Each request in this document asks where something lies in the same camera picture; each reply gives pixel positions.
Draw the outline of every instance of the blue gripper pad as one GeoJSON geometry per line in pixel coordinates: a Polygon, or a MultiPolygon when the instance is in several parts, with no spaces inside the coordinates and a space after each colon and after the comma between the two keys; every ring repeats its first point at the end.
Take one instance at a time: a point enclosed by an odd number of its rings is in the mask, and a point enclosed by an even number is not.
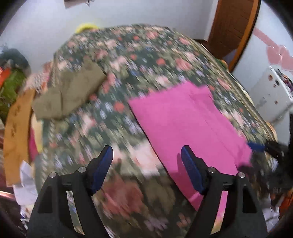
{"type": "Polygon", "coordinates": [[[181,159],[186,168],[188,176],[191,180],[191,183],[196,191],[200,194],[206,189],[205,179],[203,176],[206,174],[207,165],[201,158],[198,158],[194,155],[191,148],[188,145],[185,145],[181,149],[181,159]],[[201,168],[196,166],[196,161],[199,161],[201,168]]]}
{"type": "Polygon", "coordinates": [[[99,166],[97,167],[97,169],[95,170],[93,174],[93,184],[92,184],[91,190],[94,194],[96,193],[96,191],[101,189],[102,184],[110,168],[110,165],[112,163],[112,160],[113,160],[113,149],[111,146],[109,146],[105,155],[101,159],[99,166]]]}
{"type": "Polygon", "coordinates": [[[258,152],[264,152],[265,151],[265,145],[264,144],[257,144],[257,143],[253,143],[253,142],[249,142],[247,144],[254,151],[258,151],[258,152]]]}

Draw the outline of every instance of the orange cloth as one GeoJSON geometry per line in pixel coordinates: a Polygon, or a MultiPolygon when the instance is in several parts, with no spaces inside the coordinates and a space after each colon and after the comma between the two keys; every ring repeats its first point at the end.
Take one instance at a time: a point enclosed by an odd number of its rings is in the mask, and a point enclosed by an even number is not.
{"type": "Polygon", "coordinates": [[[5,69],[4,71],[0,71],[0,87],[4,84],[5,80],[10,75],[10,68],[5,69]]]}
{"type": "Polygon", "coordinates": [[[35,89],[25,91],[8,112],[3,147],[7,186],[20,182],[20,164],[23,160],[29,163],[28,135],[34,96],[35,89]]]}
{"type": "Polygon", "coordinates": [[[279,209],[280,209],[280,218],[286,213],[286,211],[288,210],[288,208],[289,208],[289,206],[291,205],[292,202],[293,202],[293,189],[288,191],[288,193],[286,194],[281,206],[279,207],[279,209]]]}

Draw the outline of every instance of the paper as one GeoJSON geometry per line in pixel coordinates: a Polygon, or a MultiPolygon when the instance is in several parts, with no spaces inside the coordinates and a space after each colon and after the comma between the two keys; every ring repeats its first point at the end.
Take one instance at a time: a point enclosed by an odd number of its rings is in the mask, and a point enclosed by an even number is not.
{"type": "Polygon", "coordinates": [[[14,196],[19,205],[30,205],[38,197],[35,181],[32,178],[32,167],[25,161],[20,165],[21,183],[12,185],[14,196]]]}

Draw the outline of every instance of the white wall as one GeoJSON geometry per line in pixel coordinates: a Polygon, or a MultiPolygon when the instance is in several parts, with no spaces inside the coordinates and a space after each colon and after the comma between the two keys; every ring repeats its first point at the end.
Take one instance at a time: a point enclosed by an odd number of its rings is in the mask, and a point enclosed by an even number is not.
{"type": "Polygon", "coordinates": [[[205,27],[204,40],[208,41],[214,23],[214,18],[218,6],[218,0],[205,0],[205,4],[205,9],[207,9],[208,14],[208,21],[205,27]]]}
{"type": "Polygon", "coordinates": [[[109,27],[149,23],[175,28],[194,39],[204,39],[210,8],[217,0],[95,0],[65,9],[63,0],[27,0],[0,36],[0,45],[17,48],[32,72],[52,59],[53,53],[81,23],[109,27]]]}
{"type": "MultiPolygon", "coordinates": [[[[284,45],[289,50],[290,55],[293,55],[293,40],[289,32],[275,12],[263,1],[261,2],[255,27],[265,33],[277,45],[284,45]]],[[[249,93],[268,66],[270,66],[270,63],[267,56],[267,45],[257,36],[252,35],[233,71],[233,75],[249,93]]],[[[280,65],[271,66],[281,69],[280,65]]],[[[283,73],[293,79],[291,72],[283,71],[283,73]]],[[[277,132],[278,140],[287,144],[289,140],[289,113],[274,128],[277,132]]]]}

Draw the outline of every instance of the bed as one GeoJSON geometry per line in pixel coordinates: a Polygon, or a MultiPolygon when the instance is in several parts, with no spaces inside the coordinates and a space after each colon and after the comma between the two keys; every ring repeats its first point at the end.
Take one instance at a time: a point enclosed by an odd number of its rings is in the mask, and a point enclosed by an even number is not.
{"type": "MultiPolygon", "coordinates": [[[[210,52],[167,27],[119,26],[73,35],[54,54],[45,88],[54,87],[62,71],[78,71],[85,58],[95,61],[107,80],[65,119],[43,121],[35,181],[39,191],[50,172],[72,173],[111,145],[111,168],[93,196],[111,237],[184,237],[196,214],[135,120],[129,98],[187,80],[207,85],[239,136],[251,142],[275,139],[247,93],[210,52]]],[[[73,196],[67,195],[74,227],[82,233],[73,196]]]]}

